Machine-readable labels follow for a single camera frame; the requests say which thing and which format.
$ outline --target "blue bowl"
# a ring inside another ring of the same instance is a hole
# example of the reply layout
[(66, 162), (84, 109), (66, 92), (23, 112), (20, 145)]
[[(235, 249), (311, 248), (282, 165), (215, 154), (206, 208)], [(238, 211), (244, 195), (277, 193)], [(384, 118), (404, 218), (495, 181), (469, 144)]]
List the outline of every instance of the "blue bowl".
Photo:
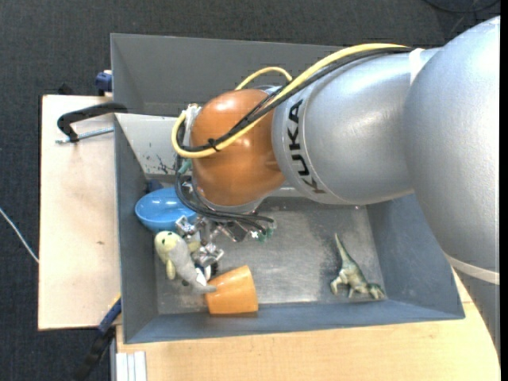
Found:
[(163, 230), (174, 231), (175, 222), (182, 216), (191, 223), (196, 218), (196, 213), (180, 202), (174, 187), (146, 194), (137, 201), (134, 211), (140, 222), (154, 233)]

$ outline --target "black metal clamp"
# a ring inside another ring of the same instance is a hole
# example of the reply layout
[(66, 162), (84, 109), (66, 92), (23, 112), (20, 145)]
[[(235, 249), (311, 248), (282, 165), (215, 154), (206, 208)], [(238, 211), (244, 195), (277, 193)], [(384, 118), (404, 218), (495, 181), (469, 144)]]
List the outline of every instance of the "black metal clamp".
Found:
[(96, 106), (86, 107), (85, 109), (72, 111), (60, 116), (56, 124), (63, 134), (67, 136), (66, 140), (58, 140), (57, 143), (62, 144), (66, 142), (76, 143), (80, 139), (97, 136), (99, 134), (109, 133), (112, 129), (103, 129), (96, 132), (78, 134), (71, 127), (71, 123), (86, 120), (97, 116), (102, 116), (109, 113), (128, 113), (127, 107), (121, 103), (105, 102)]

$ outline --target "small toy figure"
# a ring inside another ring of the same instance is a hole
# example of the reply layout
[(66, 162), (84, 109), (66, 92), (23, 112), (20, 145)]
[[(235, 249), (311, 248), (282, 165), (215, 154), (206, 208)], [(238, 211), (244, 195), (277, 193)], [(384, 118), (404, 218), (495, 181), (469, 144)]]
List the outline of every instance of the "small toy figure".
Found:
[(178, 234), (163, 231), (156, 235), (154, 240), (157, 255), (166, 265), (166, 275), (174, 279), (178, 274), (187, 281), (199, 294), (215, 292), (216, 287), (207, 285), (206, 278), (199, 268), (196, 268), (191, 258), (189, 244)]
[(383, 289), (377, 283), (368, 283), (364, 273), (356, 261), (349, 255), (344, 245), (339, 240), (339, 236), (335, 234), (337, 248), (341, 254), (342, 267), (339, 275), (330, 283), (332, 292), (337, 294), (337, 285), (349, 285), (349, 297), (351, 298), (355, 292), (359, 294), (370, 294), (374, 299), (384, 297)]

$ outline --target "white plush toy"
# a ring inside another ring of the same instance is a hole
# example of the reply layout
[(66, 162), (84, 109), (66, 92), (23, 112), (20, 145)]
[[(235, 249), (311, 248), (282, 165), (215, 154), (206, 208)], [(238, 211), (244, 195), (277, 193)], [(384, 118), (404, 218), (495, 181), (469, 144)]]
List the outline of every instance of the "white plush toy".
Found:
[(187, 244), (178, 234), (169, 231), (159, 232), (154, 240), (157, 255), (166, 265), (166, 275), (174, 279), (178, 274), (199, 294), (215, 292), (216, 287), (206, 284), (206, 278), (199, 268), (194, 266), (191, 252), (199, 248), (198, 242)]

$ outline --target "white cable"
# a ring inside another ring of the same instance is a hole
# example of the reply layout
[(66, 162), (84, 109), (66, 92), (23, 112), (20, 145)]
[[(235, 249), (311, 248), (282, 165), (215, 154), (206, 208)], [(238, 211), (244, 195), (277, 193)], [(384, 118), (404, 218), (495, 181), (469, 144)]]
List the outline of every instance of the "white cable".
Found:
[(33, 252), (33, 250), (30, 248), (29, 244), (26, 242), (26, 240), (23, 238), (23, 236), (21, 235), (21, 232), (19, 231), (19, 229), (16, 227), (16, 225), (13, 223), (12, 220), (10, 220), (9, 216), (7, 216), (6, 212), (4, 212), (2, 210), (2, 208), (0, 207), (0, 214), (7, 220), (7, 223), (10, 224), (10, 226), (13, 228), (13, 230), (16, 232), (17, 236), (19, 237), (19, 239), (21, 240), (21, 243), (23, 243), (23, 245), (25, 246), (25, 248), (27, 249), (27, 251), (30, 253), (30, 255), (32, 256), (32, 258), (37, 262), (39, 263), (39, 259), (37, 258), (37, 256), (35, 255), (35, 253)]

